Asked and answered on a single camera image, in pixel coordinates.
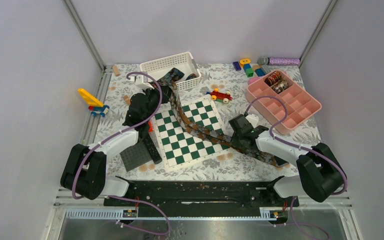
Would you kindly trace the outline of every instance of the white wall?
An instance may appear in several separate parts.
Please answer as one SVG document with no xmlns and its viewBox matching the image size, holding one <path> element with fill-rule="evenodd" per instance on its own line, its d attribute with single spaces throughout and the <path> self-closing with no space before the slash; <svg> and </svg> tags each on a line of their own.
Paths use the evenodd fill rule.
<svg viewBox="0 0 384 240">
<path fill-rule="evenodd" d="M 0 0 L 0 240 L 37 240 L 100 71 L 60 0 Z"/>
<path fill-rule="evenodd" d="M 384 239 L 384 1 L 339 1 L 301 73 L 363 237 Z"/>
<path fill-rule="evenodd" d="M 73 0 L 106 64 L 299 58 L 329 0 Z"/>
</svg>

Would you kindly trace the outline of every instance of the white plastic basket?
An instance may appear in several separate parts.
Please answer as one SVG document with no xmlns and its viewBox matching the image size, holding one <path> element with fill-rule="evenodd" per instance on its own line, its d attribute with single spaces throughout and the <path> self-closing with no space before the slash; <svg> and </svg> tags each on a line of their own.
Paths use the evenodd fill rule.
<svg viewBox="0 0 384 240">
<path fill-rule="evenodd" d="M 193 89 L 201 80 L 201 72 L 190 52 L 183 52 L 173 56 L 163 57 L 157 60 L 143 62 L 139 65 L 142 72 L 147 72 L 158 80 L 166 75 L 172 68 L 177 68 L 184 73 L 184 77 L 176 82 L 179 91 Z M 196 78 L 185 80 L 190 74 L 196 74 Z"/>
</svg>

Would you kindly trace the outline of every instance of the blue toy block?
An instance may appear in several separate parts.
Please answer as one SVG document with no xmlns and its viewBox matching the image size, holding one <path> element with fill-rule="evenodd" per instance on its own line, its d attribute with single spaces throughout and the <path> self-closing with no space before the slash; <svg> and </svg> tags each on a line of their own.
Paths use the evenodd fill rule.
<svg viewBox="0 0 384 240">
<path fill-rule="evenodd" d="M 241 65 L 239 65 L 239 62 L 237 62 L 237 61 L 234 61 L 234 62 L 233 62 L 233 67 L 234 67 L 234 69 L 235 69 L 236 71 L 241 70 Z"/>
<path fill-rule="evenodd" d="M 249 63 L 243 65 L 243 70 L 252 69 Z"/>
<path fill-rule="evenodd" d="M 255 70 L 255 73 L 256 73 L 257 76 L 259 76 L 259 77 L 262 77 L 262 76 L 265 75 L 265 74 L 264 74 L 264 71 L 263 71 L 261 68 L 257 68 L 257 69 Z"/>
<path fill-rule="evenodd" d="M 103 112 L 105 109 L 110 109 L 110 106 L 104 105 L 104 106 L 94 106 L 93 111 Z"/>
</svg>

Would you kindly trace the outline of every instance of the purple cylinder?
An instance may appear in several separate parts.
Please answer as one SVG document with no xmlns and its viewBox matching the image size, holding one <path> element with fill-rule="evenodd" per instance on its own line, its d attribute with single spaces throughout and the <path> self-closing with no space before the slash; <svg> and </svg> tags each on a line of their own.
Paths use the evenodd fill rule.
<svg viewBox="0 0 384 240">
<path fill-rule="evenodd" d="M 268 65 L 298 65 L 300 60 L 298 58 L 284 58 L 284 57 L 269 57 Z"/>
</svg>

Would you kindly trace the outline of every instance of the pink organizer tray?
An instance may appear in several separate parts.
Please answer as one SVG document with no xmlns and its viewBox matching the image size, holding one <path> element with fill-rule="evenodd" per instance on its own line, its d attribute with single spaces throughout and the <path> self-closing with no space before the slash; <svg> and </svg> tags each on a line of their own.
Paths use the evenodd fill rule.
<svg viewBox="0 0 384 240">
<path fill-rule="evenodd" d="M 279 94 L 264 82 L 264 80 L 275 71 L 280 72 L 282 79 L 289 83 L 289 87 Z M 273 70 L 248 86 L 248 92 L 246 94 L 246 100 L 248 100 L 248 102 L 252 102 L 260 96 L 276 97 L 286 105 L 288 117 L 284 122 L 275 127 L 282 135 L 290 133 L 322 108 L 319 101 L 281 70 Z M 285 116 L 284 107 L 280 102 L 268 97 L 259 99 L 253 104 L 253 107 L 271 124 L 275 124 Z"/>
</svg>

